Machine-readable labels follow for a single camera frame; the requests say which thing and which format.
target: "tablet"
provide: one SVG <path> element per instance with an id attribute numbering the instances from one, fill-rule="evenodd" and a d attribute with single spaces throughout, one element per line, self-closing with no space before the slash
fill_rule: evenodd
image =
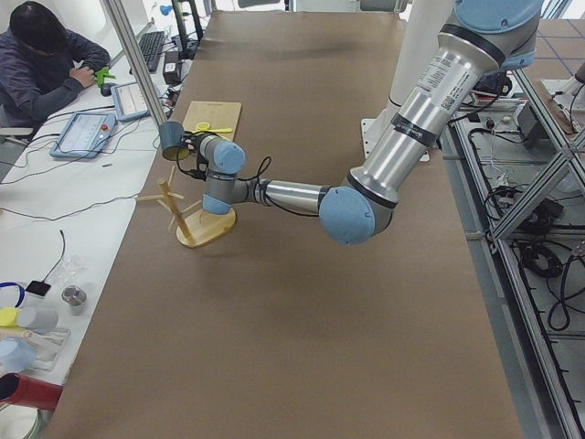
<path id="1" fill-rule="evenodd" d="M 120 122 L 139 119 L 148 114 L 148 107 L 138 82 L 112 86 L 113 105 Z"/>
<path id="2" fill-rule="evenodd" d="M 75 112 L 49 154 L 56 158 L 93 158 L 108 144 L 114 126 L 116 116 L 110 112 Z"/>

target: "black hair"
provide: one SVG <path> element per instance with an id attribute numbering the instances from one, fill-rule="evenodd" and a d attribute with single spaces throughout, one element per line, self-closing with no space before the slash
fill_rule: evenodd
<path id="1" fill-rule="evenodd" d="M 20 42 L 43 52 L 60 53 L 68 46 L 65 27 L 37 2 L 25 2 L 12 11 L 10 30 Z"/>

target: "chair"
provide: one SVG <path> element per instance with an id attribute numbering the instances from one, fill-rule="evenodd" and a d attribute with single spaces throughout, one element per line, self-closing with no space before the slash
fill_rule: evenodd
<path id="1" fill-rule="evenodd" d="M 9 127 L 8 120 L 4 113 L 4 107 L 0 105 L 0 143 L 8 142 L 10 144 L 27 146 L 28 142 L 18 139 L 17 137 L 26 137 L 32 133 L 32 128 Z"/>

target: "white cup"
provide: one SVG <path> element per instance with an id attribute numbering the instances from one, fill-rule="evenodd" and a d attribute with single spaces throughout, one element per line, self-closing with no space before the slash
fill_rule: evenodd
<path id="1" fill-rule="evenodd" d="M 20 372 L 32 366 L 37 353 L 20 338 L 8 337 L 0 341 L 0 363 L 8 372 Z"/>
<path id="2" fill-rule="evenodd" d="M 54 309 L 22 308 L 16 324 L 38 334 L 48 334 L 57 326 L 59 313 Z"/>

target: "warning label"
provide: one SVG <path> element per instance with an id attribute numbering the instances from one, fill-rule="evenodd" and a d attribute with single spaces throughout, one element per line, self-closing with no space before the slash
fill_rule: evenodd
<path id="1" fill-rule="evenodd" d="M 455 61 L 435 56 L 416 88 L 437 107 L 454 112 L 477 82 L 477 76 Z"/>

